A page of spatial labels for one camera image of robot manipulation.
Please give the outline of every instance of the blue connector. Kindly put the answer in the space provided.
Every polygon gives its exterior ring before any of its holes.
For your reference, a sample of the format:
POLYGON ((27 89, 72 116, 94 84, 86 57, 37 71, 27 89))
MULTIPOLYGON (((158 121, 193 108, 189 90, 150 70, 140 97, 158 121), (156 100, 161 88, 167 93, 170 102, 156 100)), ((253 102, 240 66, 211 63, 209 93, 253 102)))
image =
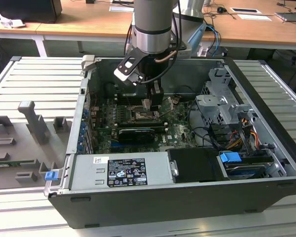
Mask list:
POLYGON ((46 181, 56 181, 58 180, 58 171, 48 171, 45 174, 46 181))
POLYGON ((241 162, 242 159, 237 152, 224 152, 220 155, 222 162, 241 162))
POLYGON ((84 137, 79 137, 78 138, 78 142, 83 142, 84 141, 84 137))
POLYGON ((80 129, 80 134, 84 135, 85 134, 85 129, 80 129))
POLYGON ((78 151, 82 151, 82 150, 83 150, 83 145, 78 144, 78 145, 77 145, 77 150, 78 150, 78 151))
POLYGON ((81 128, 85 128, 86 126, 87 126, 87 124, 85 122, 82 122, 80 125, 81 128))

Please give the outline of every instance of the warning label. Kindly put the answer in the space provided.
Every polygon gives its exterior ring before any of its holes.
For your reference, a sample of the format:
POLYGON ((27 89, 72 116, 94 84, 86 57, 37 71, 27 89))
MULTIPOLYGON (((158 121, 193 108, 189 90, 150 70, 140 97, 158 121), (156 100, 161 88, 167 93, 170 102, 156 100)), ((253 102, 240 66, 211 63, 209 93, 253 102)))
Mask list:
POLYGON ((110 188, 147 184, 144 158, 108 160, 108 186, 110 188))

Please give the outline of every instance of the blue clip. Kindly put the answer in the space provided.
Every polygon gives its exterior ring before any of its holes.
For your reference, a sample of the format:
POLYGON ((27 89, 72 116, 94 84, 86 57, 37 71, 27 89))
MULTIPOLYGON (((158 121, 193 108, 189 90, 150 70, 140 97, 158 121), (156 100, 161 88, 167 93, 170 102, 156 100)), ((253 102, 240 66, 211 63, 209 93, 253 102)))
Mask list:
POLYGON ((220 155, 222 162, 241 162, 242 159, 237 152, 224 152, 220 155))
POLYGON ((58 171, 48 171, 45 174, 46 181, 56 181, 58 180, 58 171))

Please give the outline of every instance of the desk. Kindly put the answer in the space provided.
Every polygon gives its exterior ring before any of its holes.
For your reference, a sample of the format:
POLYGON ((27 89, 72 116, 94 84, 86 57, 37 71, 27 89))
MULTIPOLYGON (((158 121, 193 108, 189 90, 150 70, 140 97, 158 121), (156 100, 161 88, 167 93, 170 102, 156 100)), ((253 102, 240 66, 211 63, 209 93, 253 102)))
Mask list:
MULTIPOLYGON (((216 4, 223 4, 229 13, 234 13, 230 7, 252 8, 261 12, 261 15, 274 15, 275 12, 288 12, 287 9, 277 6, 280 0, 216 0, 216 4)), ((296 2, 286 1, 286 7, 294 10, 296 2)), ((217 6, 205 7, 203 12, 215 11, 217 6)), ((239 16, 217 15, 214 19, 215 28, 222 35, 222 46, 296 49, 296 24, 283 23, 278 16, 269 16, 272 21, 242 20, 239 16)), ((204 35, 204 41, 209 40, 210 33, 204 35)))
MULTIPOLYGON (((47 56, 44 40, 104 41, 124 42, 132 14, 127 12, 109 12, 109 3, 98 2, 85 4, 85 1, 62 0, 63 12, 56 24, 26 23, 22 29, 4 29, 0 25, 0 38, 35 40, 40 56, 47 56)), ((262 14, 288 12, 277 6, 277 0, 216 0, 230 7, 255 8, 262 14)), ((287 1, 287 7, 294 10, 296 2, 287 1)), ((204 8, 203 12, 216 11, 204 8)), ((282 23, 277 16, 270 16, 272 21, 242 20, 234 15, 218 15, 214 19, 216 29, 222 36, 221 46, 296 49, 296 24, 282 23)), ((212 32, 206 32, 203 42, 209 44, 214 40, 212 32)))

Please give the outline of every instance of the paper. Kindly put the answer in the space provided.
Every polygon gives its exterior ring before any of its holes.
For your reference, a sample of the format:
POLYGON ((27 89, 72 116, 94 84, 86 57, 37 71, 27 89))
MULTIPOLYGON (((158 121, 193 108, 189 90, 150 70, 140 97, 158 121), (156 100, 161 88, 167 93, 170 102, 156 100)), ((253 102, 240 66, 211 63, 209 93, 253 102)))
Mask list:
POLYGON ((259 15, 245 15, 245 14, 238 14, 238 16, 243 20, 258 20, 258 21, 272 21, 267 16, 259 16, 259 15))
POLYGON ((4 27, 9 28, 9 29, 25 26, 25 24, 23 23, 22 20, 11 20, 11 19, 8 19, 8 18, 2 16, 1 14, 0 14, 0 23, 4 27))

